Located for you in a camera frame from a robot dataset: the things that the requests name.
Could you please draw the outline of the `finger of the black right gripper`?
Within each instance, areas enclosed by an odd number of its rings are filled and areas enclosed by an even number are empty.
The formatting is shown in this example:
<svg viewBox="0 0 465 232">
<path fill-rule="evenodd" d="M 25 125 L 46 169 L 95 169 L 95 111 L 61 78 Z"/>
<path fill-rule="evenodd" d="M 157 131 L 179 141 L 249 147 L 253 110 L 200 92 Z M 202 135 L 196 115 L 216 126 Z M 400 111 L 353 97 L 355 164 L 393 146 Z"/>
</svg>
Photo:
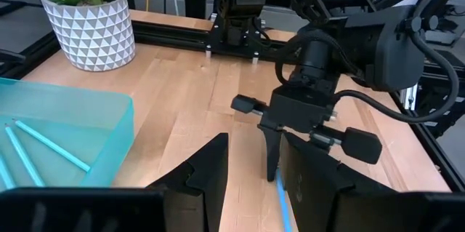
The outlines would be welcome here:
<svg viewBox="0 0 465 232">
<path fill-rule="evenodd" d="M 283 134 L 281 129 L 272 129 L 263 125 L 258 128 L 263 132 L 266 153 L 267 153 L 267 181 L 272 182 L 275 179 L 278 162 L 280 158 L 280 142 Z"/>
</svg>

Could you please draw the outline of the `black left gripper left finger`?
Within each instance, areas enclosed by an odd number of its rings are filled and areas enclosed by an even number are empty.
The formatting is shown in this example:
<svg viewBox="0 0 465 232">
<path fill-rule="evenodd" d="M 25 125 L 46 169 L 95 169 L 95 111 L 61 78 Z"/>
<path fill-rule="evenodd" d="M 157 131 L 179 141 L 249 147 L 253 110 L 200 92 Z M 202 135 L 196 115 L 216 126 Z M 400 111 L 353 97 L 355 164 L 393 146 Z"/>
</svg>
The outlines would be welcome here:
<svg viewBox="0 0 465 232">
<path fill-rule="evenodd" d="M 219 232 L 228 177 L 228 134 L 221 132 L 148 188 L 161 193 L 161 232 Z"/>
</svg>

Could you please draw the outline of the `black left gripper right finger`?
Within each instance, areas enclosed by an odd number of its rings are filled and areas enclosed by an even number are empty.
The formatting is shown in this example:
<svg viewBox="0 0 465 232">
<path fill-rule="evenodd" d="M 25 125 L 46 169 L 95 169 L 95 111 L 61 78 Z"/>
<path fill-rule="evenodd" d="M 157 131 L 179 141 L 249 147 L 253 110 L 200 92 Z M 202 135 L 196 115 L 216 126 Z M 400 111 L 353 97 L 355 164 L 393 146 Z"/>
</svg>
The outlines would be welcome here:
<svg viewBox="0 0 465 232">
<path fill-rule="evenodd" d="M 411 219 L 395 190 L 286 133 L 285 188 L 300 232 L 408 232 Z"/>
</svg>

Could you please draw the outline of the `blue pencil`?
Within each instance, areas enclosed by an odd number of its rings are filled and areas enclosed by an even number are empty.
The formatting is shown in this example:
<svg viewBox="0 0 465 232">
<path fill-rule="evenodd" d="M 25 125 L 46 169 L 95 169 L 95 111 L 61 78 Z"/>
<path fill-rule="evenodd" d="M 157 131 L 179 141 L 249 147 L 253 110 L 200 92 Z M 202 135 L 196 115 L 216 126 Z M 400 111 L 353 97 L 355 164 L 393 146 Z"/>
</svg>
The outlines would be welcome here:
<svg viewBox="0 0 465 232">
<path fill-rule="evenodd" d="M 280 170 L 276 171 L 276 186 L 278 191 L 278 200 L 280 204 L 281 217 L 283 221 L 283 231 L 284 232 L 293 232 L 290 217 L 288 214 L 288 205 L 286 203 L 286 191 L 283 185 L 283 179 L 280 174 Z"/>
</svg>

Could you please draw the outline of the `teal pencil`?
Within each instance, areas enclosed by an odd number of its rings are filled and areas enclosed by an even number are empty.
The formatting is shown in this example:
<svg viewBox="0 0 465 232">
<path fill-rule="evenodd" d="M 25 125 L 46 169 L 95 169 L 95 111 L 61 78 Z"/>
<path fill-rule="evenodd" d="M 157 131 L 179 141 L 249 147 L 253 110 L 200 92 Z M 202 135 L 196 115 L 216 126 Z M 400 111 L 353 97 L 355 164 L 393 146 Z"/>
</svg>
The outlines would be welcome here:
<svg viewBox="0 0 465 232">
<path fill-rule="evenodd" d="M 6 189 L 13 189 L 16 187 L 16 184 L 9 173 L 7 165 L 0 154 L 0 178 L 3 180 Z"/>
<path fill-rule="evenodd" d="M 85 172 L 88 172 L 90 170 L 90 166 L 85 163 L 84 161 L 80 160 L 78 157 L 74 156 L 72 153 L 68 152 L 55 142 L 51 141 L 49 138 L 45 137 L 42 135 L 40 132 L 37 130 L 29 127 L 27 124 L 23 123 L 22 121 L 19 120 L 14 120 L 14 123 L 17 127 L 19 127 L 21 130 L 24 132 L 28 133 L 32 137 L 36 138 L 38 141 L 42 142 L 49 148 L 51 148 L 53 151 L 56 153 L 60 154 L 62 157 L 70 161 L 71 163 L 75 164 L 77 167 L 82 169 Z"/>
<path fill-rule="evenodd" d="M 29 158 L 29 156 L 26 153 L 22 143 L 20 142 L 19 138 L 14 133 L 14 131 L 12 130 L 10 125 L 8 125 L 8 124 L 5 125 L 5 132 L 6 132 L 7 136 L 8 136 L 8 138 L 10 139 L 14 149 L 16 150 L 18 156 L 20 157 L 21 162 L 23 163 L 23 165 L 25 166 L 28 174 L 30 175 L 32 181 L 34 182 L 34 184 L 36 186 L 39 186 L 39 187 L 44 187 L 45 182 L 43 181 L 42 177 L 38 173 L 35 165 L 31 161 L 31 159 Z"/>
</svg>

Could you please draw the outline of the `teal plastic bin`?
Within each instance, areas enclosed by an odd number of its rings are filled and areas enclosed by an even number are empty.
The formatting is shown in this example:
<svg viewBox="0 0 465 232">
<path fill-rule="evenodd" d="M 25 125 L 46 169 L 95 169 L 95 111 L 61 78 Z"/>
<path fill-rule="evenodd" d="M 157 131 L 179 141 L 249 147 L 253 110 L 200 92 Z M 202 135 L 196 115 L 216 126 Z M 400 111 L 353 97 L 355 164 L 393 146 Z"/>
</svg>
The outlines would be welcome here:
<svg viewBox="0 0 465 232">
<path fill-rule="evenodd" d="M 83 171 L 21 130 L 22 121 L 90 166 Z M 128 95 L 0 78 L 0 154 L 17 187 L 34 185 L 5 132 L 11 126 L 49 187 L 108 187 L 134 142 Z"/>
</svg>

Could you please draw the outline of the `green plant in white pot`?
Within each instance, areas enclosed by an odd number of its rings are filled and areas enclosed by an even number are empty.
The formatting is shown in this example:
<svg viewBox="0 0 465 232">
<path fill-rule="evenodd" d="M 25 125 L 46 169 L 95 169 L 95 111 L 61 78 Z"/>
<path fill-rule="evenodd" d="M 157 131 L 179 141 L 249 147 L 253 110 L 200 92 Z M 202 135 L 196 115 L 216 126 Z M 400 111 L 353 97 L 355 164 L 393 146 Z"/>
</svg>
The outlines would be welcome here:
<svg viewBox="0 0 465 232">
<path fill-rule="evenodd" d="M 61 50 L 83 71 L 111 71 L 135 57 L 128 0 L 41 0 Z"/>
</svg>

